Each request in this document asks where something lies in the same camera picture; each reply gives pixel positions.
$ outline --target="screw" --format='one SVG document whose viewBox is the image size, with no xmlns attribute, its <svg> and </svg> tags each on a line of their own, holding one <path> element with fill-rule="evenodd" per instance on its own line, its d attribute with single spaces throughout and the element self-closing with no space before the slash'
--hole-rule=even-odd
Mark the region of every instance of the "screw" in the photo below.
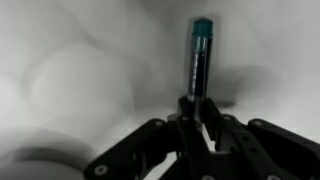
<svg viewBox="0 0 320 180">
<path fill-rule="evenodd" d="M 267 180 L 281 180 L 278 176 L 275 176 L 275 175 L 269 175 L 267 177 Z"/>
<path fill-rule="evenodd" d="M 188 120 L 189 120 L 188 117 L 186 117 L 186 116 L 182 117 L 182 121 L 188 121 Z"/>
<path fill-rule="evenodd" d="M 262 122 L 261 121 L 255 121 L 254 124 L 256 124 L 258 126 L 262 126 Z"/>
<path fill-rule="evenodd" d="M 95 169 L 94 169 L 94 173 L 97 175 L 97 176 L 102 176 L 104 175 L 105 173 L 107 173 L 108 171 L 108 167 L 106 165 L 99 165 L 97 166 Z"/>
<path fill-rule="evenodd" d="M 201 180 L 216 180 L 216 179 L 210 175 L 205 175 L 201 178 Z"/>
<path fill-rule="evenodd" d="M 162 126 L 163 123 L 162 123 L 161 121 L 157 121 L 157 122 L 156 122 L 156 125 L 157 125 L 157 126 Z"/>
<path fill-rule="evenodd" d="M 230 116 L 224 116 L 223 119 L 224 119 L 224 120 L 227 120 L 227 121 L 230 121 L 230 120 L 231 120 L 231 117 L 230 117 Z"/>
<path fill-rule="evenodd" d="M 136 161 L 136 160 L 137 160 L 137 154 L 136 154 L 136 153 L 133 153 L 133 155 L 132 155 L 132 160 L 133 160 L 133 161 Z"/>
</svg>

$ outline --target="marker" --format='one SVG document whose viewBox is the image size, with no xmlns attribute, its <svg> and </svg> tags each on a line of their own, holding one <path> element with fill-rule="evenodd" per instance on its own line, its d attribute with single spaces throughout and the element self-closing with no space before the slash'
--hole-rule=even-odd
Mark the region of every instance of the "marker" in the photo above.
<svg viewBox="0 0 320 180">
<path fill-rule="evenodd" d="M 191 39 L 191 64 L 188 87 L 189 102 L 202 102 L 206 98 L 213 21 L 200 18 L 193 23 Z"/>
</svg>

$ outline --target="black plastic part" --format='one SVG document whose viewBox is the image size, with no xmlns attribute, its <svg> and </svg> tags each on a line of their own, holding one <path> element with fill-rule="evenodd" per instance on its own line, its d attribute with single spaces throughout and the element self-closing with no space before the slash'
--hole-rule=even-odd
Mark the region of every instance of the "black plastic part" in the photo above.
<svg viewBox="0 0 320 180">
<path fill-rule="evenodd" d="M 319 144 L 262 119 L 249 121 L 247 129 L 278 166 L 300 179 L 320 180 Z"/>
<path fill-rule="evenodd" d="M 166 159 L 169 145 L 174 139 L 167 139 L 168 124 L 160 119 L 152 119 L 95 159 L 86 168 L 87 179 L 132 180 L 143 179 L 156 165 Z M 95 168 L 106 165 L 104 175 L 96 175 Z"/>
</svg>

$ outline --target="cylindrical object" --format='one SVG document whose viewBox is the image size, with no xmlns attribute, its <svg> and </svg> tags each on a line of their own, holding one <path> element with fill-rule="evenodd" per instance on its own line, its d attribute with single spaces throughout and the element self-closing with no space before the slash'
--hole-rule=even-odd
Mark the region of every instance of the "cylindrical object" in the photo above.
<svg viewBox="0 0 320 180">
<path fill-rule="evenodd" d="M 200 18 L 193 24 L 188 100 L 202 102 L 206 98 L 213 21 Z"/>
</svg>

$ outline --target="teal marker cap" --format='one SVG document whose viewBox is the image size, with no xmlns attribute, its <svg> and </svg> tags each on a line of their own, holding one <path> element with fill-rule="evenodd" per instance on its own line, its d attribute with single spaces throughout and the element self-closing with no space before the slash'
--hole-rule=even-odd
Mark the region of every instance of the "teal marker cap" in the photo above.
<svg viewBox="0 0 320 180">
<path fill-rule="evenodd" d="M 213 21 L 211 21 L 210 19 L 200 18 L 193 23 L 192 36 L 212 38 L 213 36 L 212 31 L 213 31 Z"/>
</svg>

